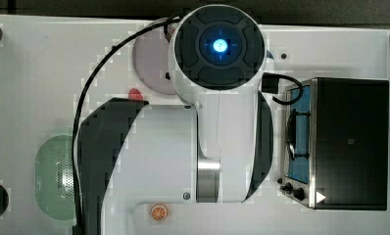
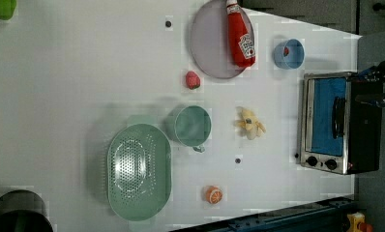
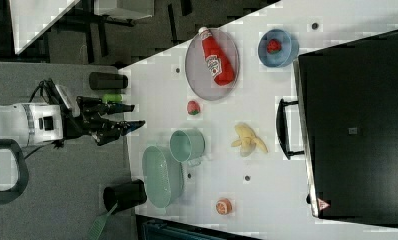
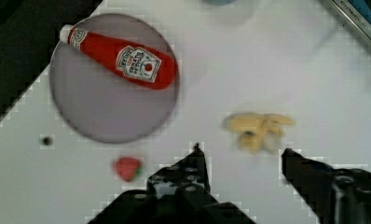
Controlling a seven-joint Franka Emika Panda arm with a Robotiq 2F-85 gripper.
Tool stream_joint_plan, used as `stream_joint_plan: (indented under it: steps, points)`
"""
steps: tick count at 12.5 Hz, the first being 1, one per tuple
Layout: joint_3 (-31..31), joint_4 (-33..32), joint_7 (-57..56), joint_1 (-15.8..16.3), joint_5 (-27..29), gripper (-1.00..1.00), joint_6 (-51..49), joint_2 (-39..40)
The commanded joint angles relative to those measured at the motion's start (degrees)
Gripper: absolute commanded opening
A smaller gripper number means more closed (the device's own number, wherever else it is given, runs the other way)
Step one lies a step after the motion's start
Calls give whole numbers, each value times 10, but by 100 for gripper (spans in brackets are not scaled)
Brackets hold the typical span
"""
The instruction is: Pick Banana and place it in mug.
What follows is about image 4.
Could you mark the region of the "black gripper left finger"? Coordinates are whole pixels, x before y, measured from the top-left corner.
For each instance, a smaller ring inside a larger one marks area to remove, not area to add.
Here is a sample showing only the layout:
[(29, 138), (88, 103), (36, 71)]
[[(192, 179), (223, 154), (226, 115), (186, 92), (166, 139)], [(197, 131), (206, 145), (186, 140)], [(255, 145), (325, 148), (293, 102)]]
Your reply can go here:
[(255, 224), (233, 203), (211, 194), (207, 164), (196, 144), (177, 163), (149, 176), (146, 189), (121, 193), (88, 224)]

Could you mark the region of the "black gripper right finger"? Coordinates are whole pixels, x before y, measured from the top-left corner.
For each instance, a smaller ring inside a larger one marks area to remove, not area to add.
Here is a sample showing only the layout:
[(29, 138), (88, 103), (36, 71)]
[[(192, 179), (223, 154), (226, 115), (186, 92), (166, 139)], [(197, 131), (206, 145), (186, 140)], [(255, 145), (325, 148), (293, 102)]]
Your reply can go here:
[(282, 174), (320, 224), (371, 224), (371, 173), (334, 168), (291, 148), (282, 153)]

